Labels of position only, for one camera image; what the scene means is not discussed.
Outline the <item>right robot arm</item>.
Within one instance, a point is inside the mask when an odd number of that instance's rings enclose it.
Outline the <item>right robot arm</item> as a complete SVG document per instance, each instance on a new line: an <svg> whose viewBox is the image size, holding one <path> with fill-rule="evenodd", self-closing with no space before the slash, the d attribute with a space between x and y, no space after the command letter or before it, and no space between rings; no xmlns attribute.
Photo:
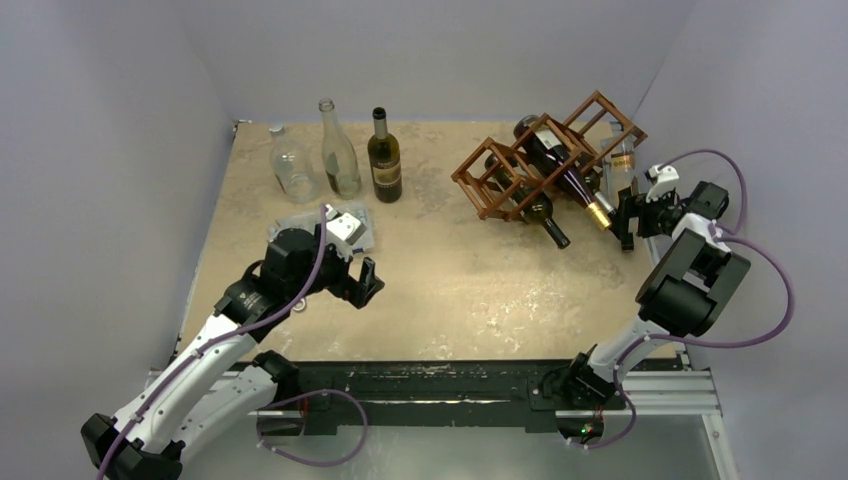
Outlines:
<svg viewBox="0 0 848 480"><path fill-rule="evenodd" d="M579 409L603 406L616 395L615 384L658 347L700 337L714 325L751 267L718 238L716 222L728 204L728 192L705 181L685 198L669 191L651 201L620 192L617 238L665 235L672 244L635 297L636 317L614 338L543 374L532 387L536 398Z"/></svg>

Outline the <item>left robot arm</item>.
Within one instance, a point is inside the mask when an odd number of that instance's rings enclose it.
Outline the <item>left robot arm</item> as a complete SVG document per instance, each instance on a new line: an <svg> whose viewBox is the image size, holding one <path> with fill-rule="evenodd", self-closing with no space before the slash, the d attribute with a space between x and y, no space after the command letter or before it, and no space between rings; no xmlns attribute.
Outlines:
<svg viewBox="0 0 848 480"><path fill-rule="evenodd" d="M323 224L283 230L215 304L200 332L141 394L112 415L93 414L81 435L99 479L176 479L187 460L240 416L307 406L300 371L273 351L258 354L228 385L215 383L307 296L322 291L361 309L384 288L366 257L349 273L343 234Z"/></svg>

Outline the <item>clear bottle black cap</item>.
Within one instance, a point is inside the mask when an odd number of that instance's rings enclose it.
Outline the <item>clear bottle black cap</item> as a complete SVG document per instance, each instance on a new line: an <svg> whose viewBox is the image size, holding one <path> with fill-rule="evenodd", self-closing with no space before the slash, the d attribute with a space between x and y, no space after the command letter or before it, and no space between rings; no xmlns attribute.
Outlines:
<svg viewBox="0 0 848 480"><path fill-rule="evenodd" d="M612 149L602 160L604 193L613 203L619 199L618 193L623 189L630 190L635 176L634 137L628 135L621 142L615 141L623 133L622 127L612 130L613 135L601 141L601 146Z"/></svg>

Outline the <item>dark bottle silver cap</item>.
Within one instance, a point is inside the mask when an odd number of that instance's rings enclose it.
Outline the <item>dark bottle silver cap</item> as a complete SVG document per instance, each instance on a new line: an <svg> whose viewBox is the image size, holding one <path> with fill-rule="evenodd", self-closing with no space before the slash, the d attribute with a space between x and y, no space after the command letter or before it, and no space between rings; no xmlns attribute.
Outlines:
<svg viewBox="0 0 848 480"><path fill-rule="evenodd" d="M375 107L372 111L374 135L367 144L367 153L376 198L383 203L393 203L402 195L400 147L395 136L388 131L386 111Z"/></svg>

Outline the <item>clear glass bottle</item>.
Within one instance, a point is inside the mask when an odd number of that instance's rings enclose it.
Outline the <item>clear glass bottle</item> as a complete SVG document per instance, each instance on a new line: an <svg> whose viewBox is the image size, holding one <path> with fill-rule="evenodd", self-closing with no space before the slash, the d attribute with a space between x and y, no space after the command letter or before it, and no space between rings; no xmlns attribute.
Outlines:
<svg viewBox="0 0 848 480"><path fill-rule="evenodd" d="M269 129L272 149L269 162L284 195L294 203L307 203L319 196L319 184L307 150L282 123Z"/></svg>
<svg viewBox="0 0 848 480"><path fill-rule="evenodd" d="M322 161L331 190L340 198L356 197L362 187L357 156L344 132L330 98L319 100L322 117Z"/></svg>

